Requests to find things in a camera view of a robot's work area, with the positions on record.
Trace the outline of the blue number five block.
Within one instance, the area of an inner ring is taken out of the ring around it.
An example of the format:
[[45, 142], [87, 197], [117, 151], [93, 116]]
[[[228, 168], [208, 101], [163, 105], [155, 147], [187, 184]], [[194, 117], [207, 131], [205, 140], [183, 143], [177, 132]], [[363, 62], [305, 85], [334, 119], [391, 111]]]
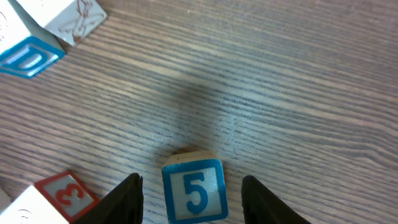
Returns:
[[170, 156], [162, 180], [169, 223], [211, 222], [228, 216], [223, 165], [214, 152]]

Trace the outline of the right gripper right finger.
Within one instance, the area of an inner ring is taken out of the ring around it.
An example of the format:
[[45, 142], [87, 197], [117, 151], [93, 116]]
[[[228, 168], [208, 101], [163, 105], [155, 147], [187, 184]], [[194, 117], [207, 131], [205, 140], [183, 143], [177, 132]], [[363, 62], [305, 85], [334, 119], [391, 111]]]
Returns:
[[241, 187], [245, 224], [310, 224], [252, 175]]

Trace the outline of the top right wooden block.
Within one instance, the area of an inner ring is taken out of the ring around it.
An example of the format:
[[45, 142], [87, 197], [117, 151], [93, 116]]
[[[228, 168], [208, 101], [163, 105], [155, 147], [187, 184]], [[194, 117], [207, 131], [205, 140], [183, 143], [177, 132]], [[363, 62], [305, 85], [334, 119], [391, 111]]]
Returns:
[[39, 26], [75, 46], [95, 30], [107, 13], [96, 0], [17, 0]]

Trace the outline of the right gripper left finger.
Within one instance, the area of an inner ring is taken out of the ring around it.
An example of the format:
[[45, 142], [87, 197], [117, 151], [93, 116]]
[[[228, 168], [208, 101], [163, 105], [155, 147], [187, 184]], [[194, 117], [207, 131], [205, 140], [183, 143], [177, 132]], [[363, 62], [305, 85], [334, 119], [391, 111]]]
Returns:
[[132, 173], [73, 224], [141, 224], [143, 178]]

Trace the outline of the wooden block green seven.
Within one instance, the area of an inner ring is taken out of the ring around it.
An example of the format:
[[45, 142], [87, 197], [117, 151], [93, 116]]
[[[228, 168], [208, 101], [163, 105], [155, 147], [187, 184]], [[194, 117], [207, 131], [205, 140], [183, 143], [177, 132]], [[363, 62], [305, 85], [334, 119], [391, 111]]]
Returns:
[[28, 187], [1, 213], [1, 224], [70, 224], [99, 201], [66, 170]]

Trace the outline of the wooden block round picture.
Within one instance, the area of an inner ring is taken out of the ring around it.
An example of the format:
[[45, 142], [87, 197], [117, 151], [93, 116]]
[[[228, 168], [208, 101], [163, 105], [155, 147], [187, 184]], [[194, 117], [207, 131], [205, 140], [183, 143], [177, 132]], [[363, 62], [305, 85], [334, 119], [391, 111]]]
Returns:
[[16, 0], [1, 0], [1, 73], [32, 78], [65, 55]]

